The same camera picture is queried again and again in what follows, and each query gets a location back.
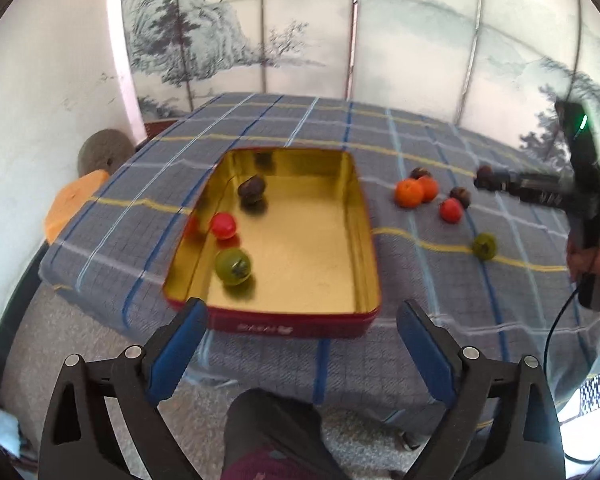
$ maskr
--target wire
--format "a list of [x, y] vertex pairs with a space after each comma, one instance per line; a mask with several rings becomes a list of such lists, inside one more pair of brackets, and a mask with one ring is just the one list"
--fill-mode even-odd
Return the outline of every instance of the wire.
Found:
[[[596, 253], [593, 255], [593, 259], [591, 261], [591, 264], [589, 266], [589, 270], [587, 271], [587, 274], [590, 274], [591, 271], [593, 270], [593, 266], [595, 265], [596, 260], [598, 259], [598, 254], [600, 254], [600, 247], [596, 248]], [[571, 301], [573, 301], [573, 298], [575, 298], [576, 295], [579, 293], [580, 287], [582, 286], [582, 283], [583, 283], [583, 281], [580, 282], [580, 284], [571, 293], [571, 295], [569, 296], [569, 298], [567, 299], [567, 301], [564, 302], [564, 305], [560, 309], [560, 312], [558, 312], [558, 315], [555, 317], [554, 323], [551, 325], [551, 328], [549, 329], [549, 333], [546, 336], [546, 341], [544, 342], [544, 355], [542, 356], [542, 371], [544, 372], [544, 376], [545, 377], [547, 377], [546, 364], [547, 364], [547, 358], [549, 356], [549, 342], [551, 341], [551, 336], [554, 334], [555, 327], [558, 325], [558, 322], [560, 321], [560, 318], [562, 317], [562, 314], [564, 314], [564, 311], [567, 310], [567, 307], [571, 304]], [[564, 451], [563, 451], [563, 453], [564, 453], [564, 457], [567, 460], [571, 460], [572, 462], [575, 462], [576, 464], [591, 465], [591, 464], [595, 463], [595, 461], [597, 460], [597, 459], [582, 460], [582, 459], [579, 459], [579, 458], [574, 458], [573, 456], [568, 455]]]
[[583, 460], [581, 458], [574, 458], [573, 456], [567, 455], [567, 453], [564, 453], [564, 457], [567, 460], [571, 460], [572, 462], [575, 462], [576, 464], [582, 464], [582, 465], [591, 465], [591, 464], [595, 464], [597, 458], [593, 458], [592, 460]]

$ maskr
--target table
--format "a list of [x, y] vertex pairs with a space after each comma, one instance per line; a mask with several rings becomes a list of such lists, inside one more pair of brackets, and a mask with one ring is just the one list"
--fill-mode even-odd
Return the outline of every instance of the table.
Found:
[[[395, 329], [404, 298], [416, 299], [461, 346], [518, 361], [542, 355], [571, 285], [564, 267], [563, 214], [478, 192], [481, 162], [541, 169], [493, 139], [401, 110], [341, 100], [229, 93], [152, 139], [99, 190], [52, 244], [40, 275], [58, 294], [129, 338], [144, 342], [174, 316], [161, 285], [187, 214], [222, 154], [246, 146], [349, 150], [374, 228], [382, 311], [355, 340], [296, 340], [208, 331], [187, 377], [230, 378], [285, 396], [372, 411], [415, 431], [432, 431], [443, 408], [429, 396]], [[395, 182], [425, 166], [442, 194], [472, 191], [458, 225], [437, 202], [395, 206]], [[481, 263], [467, 249], [479, 232], [499, 254]], [[600, 314], [569, 308], [552, 339], [550, 386], [565, 402], [600, 364]]]

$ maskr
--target green tomato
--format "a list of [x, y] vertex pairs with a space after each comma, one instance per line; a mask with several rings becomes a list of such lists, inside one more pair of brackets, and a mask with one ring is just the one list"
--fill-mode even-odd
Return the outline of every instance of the green tomato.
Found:
[[490, 233], [480, 233], [471, 245], [474, 256], [482, 261], [492, 260], [498, 252], [496, 237]]
[[216, 274], [225, 285], [240, 285], [251, 275], [251, 260], [237, 247], [216, 254]]

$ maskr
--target tangerine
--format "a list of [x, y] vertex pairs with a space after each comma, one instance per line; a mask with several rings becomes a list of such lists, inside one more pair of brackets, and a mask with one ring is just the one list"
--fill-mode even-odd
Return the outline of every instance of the tangerine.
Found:
[[431, 202], [438, 196], [438, 183], [432, 176], [421, 176], [418, 179], [418, 183], [422, 186], [424, 191], [424, 196], [422, 197], [423, 202]]
[[400, 207], [417, 207], [423, 198], [424, 188], [419, 180], [405, 178], [395, 185], [394, 200]]

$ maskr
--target cherry tomato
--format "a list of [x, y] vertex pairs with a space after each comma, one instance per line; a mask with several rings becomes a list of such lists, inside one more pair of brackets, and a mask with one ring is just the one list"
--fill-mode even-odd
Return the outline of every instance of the cherry tomato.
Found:
[[216, 213], [211, 219], [209, 228], [218, 240], [231, 238], [237, 230], [235, 218], [229, 213]]
[[463, 212], [462, 204], [455, 198], [447, 198], [440, 204], [440, 216], [449, 224], [457, 224], [462, 218]]

